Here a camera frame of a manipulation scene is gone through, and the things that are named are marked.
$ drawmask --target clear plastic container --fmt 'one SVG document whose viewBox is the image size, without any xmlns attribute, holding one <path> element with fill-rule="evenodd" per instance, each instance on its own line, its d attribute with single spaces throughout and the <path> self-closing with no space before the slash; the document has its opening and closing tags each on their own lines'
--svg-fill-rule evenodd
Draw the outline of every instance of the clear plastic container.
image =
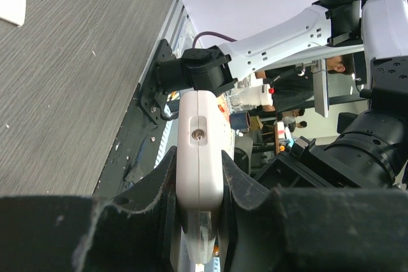
<svg viewBox="0 0 408 272">
<path fill-rule="evenodd" d="M 233 89 L 229 95 L 229 101 L 234 111 L 249 111 L 259 105 L 273 105 L 269 84 Z"/>
</svg>

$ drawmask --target black metal bracket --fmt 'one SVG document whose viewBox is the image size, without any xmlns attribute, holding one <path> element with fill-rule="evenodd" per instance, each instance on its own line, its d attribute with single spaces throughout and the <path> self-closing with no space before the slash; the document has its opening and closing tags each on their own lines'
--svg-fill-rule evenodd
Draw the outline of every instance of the black metal bracket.
<svg viewBox="0 0 408 272">
<path fill-rule="evenodd" d="M 161 40 L 140 89 L 139 108 L 156 125 L 163 120 L 164 107 L 167 103 L 167 94 L 163 92 L 157 80 L 156 69 L 161 62 L 175 58 L 169 43 L 165 39 Z"/>
</svg>

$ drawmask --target person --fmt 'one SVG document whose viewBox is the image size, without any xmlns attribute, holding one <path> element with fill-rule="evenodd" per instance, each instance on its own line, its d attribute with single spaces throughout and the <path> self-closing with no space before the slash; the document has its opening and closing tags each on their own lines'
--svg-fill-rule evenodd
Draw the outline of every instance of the person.
<svg viewBox="0 0 408 272">
<path fill-rule="evenodd" d="M 301 110 L 297 109 L 293 111 L 284 111 L 282 114 L 283 115 L 282 121 L 285 125 L 289 125 L 292 122 L 296 122 L 296 118 L 299 116 L 303 116 L 304 114 L 305 114 L 304 108 L 302 108 Z"/>
<path fill-rule="evenodd" d="M 296 127 L 298 129 L 303 129 L 304 127 L 307 127 L 307 122 L 306 121 L 298 122 L 298 123 L 296 123 Z"/>
<path fill-rule="evenodd" d="M 285 68 L 277 68 L 255 73 L 256 78 L 269 79 L 264 80 L 264 83 L 269 83 L 277 76 L 283 74 L 288 69 L 294 66 Z M 326 59 L 326 70 L 329 74 L 341 73 L 343 75 L 351 75 L 353 69 L 353 54 L 340 55 Z M 264 111 L 286 111 L 302 104 L 313 96 L 313 74 L 310 67 L 306 67 L 299 75 L 291 75 L 277 84 L 271 86 L 274 89 L 272 94 L 273 106 L 263 106 Z"/>
<path fill-rule="evenodd" d="M 291 133 L 293 133 L 296 128 L 303 129 L 305 127 L 307 127 L 307 122 L 306 121 L 301 121 L 301 122 L 297 122 L 297 123 L 295 121 L 295 122 L 292 122 L 292 123 L 288 124 L 288 128 L 289 128 L 289 131 Z"/>
</svg>

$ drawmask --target dark hair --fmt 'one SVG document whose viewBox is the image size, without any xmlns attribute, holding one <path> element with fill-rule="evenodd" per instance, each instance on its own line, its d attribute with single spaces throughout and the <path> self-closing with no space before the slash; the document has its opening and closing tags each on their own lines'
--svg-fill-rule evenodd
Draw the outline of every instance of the dark hair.
<svg viewBox="0 0 408 272">
<path fill-rule="evenodd" d="M 349 76 L 354 73 L 354 57 L 353 54 L 344 54 L 342 55 L 342 64 L 344 66 L 343 75 Z M 329 74 L 338 73 L 335 70 L 328 71 Z"/>
</svg>

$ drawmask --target bolt hole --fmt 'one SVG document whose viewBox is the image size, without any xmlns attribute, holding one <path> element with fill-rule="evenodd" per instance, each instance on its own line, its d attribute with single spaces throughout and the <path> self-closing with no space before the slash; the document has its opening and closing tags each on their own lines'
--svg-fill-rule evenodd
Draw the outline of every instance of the bolt hole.
<svg viewBox="0 0 408 272">
<path fill-rule="evenodd" d="M 115 199 L 113 199 L 113 201 L 118 205 L 125 205 L 130 202 L 130 200 L 126 197 L 116 197 Z"/>
</svg>

